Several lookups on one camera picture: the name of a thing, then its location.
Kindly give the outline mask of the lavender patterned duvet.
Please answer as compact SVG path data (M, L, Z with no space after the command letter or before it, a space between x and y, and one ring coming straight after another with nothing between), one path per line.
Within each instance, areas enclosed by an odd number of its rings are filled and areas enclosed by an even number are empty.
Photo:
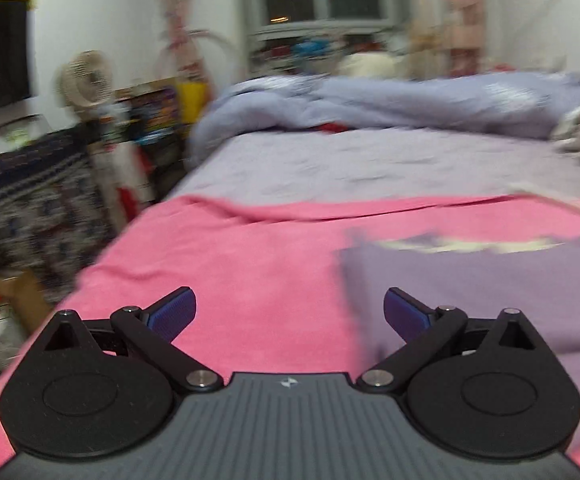
M546 140L580 107L580 80L568 74L490 73L423 81L342 76L269 76L240 82L192 127L187 162L198 167L240 134L439 129Z

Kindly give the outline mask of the grey bed sheet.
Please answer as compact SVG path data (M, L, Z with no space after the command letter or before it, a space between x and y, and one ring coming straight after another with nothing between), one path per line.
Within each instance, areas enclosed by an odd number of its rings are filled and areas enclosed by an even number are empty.
M438 130L257 132L226 141L172 189L245 205L484 196L580 198L580 158L542 141Z

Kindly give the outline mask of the purple fleece garment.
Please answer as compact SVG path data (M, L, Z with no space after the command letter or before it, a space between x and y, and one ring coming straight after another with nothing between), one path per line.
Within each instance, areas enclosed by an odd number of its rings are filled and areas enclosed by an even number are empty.
M429 307L458 307L472 318L521 310L580 390L580 237L461 252L432 234L392 243L355 234L352 246L340 251L339 266L366 365L404 344L383 313L384 295L398 287ZM580 445L580 424L573 443Z

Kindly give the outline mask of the colourful toy box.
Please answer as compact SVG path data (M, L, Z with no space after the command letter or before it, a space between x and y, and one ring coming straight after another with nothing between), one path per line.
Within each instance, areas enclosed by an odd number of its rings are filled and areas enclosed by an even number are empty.
M172 87L153 90L130 98L130 140L144 142L150 136L176 133L180 121L178 96Z

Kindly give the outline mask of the cream pillow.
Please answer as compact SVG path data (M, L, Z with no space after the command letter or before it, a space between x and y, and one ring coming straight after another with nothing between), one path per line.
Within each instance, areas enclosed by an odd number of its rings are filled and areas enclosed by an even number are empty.
M400 76L398 63L384 52L357 52L339 62L336 74L365 79L394 79Z

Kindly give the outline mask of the cardboard box on floor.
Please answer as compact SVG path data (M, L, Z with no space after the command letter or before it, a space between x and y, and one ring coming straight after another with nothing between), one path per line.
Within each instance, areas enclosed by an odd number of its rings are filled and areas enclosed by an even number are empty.
M40 282L28 269L0 274L0 296L10 304L21 326L29 335L44 325L52 311Z

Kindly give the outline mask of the pink hula hoop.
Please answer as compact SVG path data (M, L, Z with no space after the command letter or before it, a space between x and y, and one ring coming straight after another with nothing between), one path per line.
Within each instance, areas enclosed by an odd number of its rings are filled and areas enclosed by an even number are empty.
M243 80L247 77L248 68L242 64L242 59L238 48L225 36L209 29L185 29L183 38L171 39L170 42L160 51L153 66L154 74L160 77L164 71L169 58L175 61L191 61L196 63L206 79L210 78L209 72L205 69L204 57L201 48L198 46L199 40L214 42L220 47L228 58L235 63L234 81Z

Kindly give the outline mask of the pink fleece blanket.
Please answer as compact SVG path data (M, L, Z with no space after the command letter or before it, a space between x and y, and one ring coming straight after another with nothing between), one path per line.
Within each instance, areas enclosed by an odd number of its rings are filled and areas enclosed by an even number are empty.
M186 396L152 437L91 460L18 453L0 422L0 479L580 479L575 433L563 452L477 460L429 441L392 396L357 388L379 361L362 358L342 282L339 254L355 234L432 234L471 252L580 237L580 212L523 195L271 207L185 196L154 206L47 322L60 310L100 320L145 309L189 287L196 316L173 344L223 388ZM0 378L0 395L45 325Z

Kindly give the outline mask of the beige desk fan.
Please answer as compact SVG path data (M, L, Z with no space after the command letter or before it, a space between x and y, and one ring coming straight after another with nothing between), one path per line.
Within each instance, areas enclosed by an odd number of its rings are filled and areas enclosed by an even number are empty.
M60 68L56 85L63 106L88 114L110 100L112 67L101 51L86 50Z

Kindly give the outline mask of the yellow shopping bag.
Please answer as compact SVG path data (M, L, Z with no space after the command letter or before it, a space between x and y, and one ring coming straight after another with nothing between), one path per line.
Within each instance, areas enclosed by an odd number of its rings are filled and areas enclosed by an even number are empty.
M179 81L176 84L176 91L182 123L191 125L198 122L209 101L209 85L200 80Z

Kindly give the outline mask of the right pink curtain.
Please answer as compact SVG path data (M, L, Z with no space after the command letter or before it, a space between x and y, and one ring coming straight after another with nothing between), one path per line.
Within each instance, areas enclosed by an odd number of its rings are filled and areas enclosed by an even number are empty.
M485 0L444 0L444 48L450 56L450 74L474 75L480 70L485 48Z

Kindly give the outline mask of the patterned cloth covered cabinet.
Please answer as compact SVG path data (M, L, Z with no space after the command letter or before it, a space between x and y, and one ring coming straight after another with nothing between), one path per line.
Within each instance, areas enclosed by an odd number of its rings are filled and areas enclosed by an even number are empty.
M32 271L55 306L113 237L89 154L72 131L0 154L0 272Z

